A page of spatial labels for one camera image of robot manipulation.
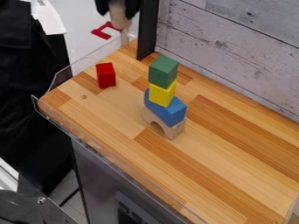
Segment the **wooden table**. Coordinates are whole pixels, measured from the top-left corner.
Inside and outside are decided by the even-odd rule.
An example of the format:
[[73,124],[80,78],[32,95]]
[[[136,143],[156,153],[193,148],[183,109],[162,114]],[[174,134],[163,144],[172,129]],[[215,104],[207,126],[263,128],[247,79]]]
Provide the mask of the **wooden table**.
[[116,87],[99,89],[91,66],[38,105],[195,223],[192,213],[210,223],[283,223],[299,191],[299,125],[180,66],[177,96],[188,120],[171,141],[142,118],[157,56],[137,61],[132,42],[103,60],[115,65]]

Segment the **yellow cube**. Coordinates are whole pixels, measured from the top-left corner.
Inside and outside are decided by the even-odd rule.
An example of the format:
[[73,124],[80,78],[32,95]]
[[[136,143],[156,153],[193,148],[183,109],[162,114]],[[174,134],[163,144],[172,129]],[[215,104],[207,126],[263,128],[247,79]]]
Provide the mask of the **yellow cube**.
[[174,80],[168,88],[162,88],[149,84],[149,100],[167,108],[176,94],[177,80]]

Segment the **white wooden wall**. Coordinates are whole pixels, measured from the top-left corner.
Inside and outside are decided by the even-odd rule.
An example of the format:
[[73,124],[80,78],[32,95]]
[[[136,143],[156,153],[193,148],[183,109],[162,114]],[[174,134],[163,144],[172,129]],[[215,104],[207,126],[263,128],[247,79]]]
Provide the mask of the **white wooden wall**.
[[299,121],[299,1],[161,0],[157,50]]

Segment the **block tower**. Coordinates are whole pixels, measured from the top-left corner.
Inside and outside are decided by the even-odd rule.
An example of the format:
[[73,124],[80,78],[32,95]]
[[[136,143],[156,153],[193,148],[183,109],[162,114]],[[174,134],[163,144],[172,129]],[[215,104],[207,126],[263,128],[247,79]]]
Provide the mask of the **block tower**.
[[187,106],[176,96],[178,63],[159,56],[149,66],[149,89],[144,94],[143,119],[161,126],[164,134],[176,138],[186,123]]

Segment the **toy block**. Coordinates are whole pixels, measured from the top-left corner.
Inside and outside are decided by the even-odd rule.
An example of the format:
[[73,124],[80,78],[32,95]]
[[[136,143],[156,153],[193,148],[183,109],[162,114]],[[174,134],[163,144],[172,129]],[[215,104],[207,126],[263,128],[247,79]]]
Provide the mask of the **toy block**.
[[174,80],[168,88],[161,88],[154,84],[149,84],[149,100],[162,107],[167,108],[176,93],[177,81]]
[[184,131],[186,119],[172,127],[168,127],[157,115],[151,112],[147,107],[143,107],[143,119],[147,123],[157,123],[163,130],[164,134],[171,140],[175,139]]
[[168,88],[177,78],[177,61],[159,56],[149,66],[149,83],[159,86],[160,88]]
[[172,127],[184,120],[187,106],[176,96],[167,108],[150,101],[150,91],[144,93],[144,104],[156,116],[158,116],[168,127]]
[[115,69],[112,63],[96,65],[98,82],[100,88],[107,88],[116,85]]

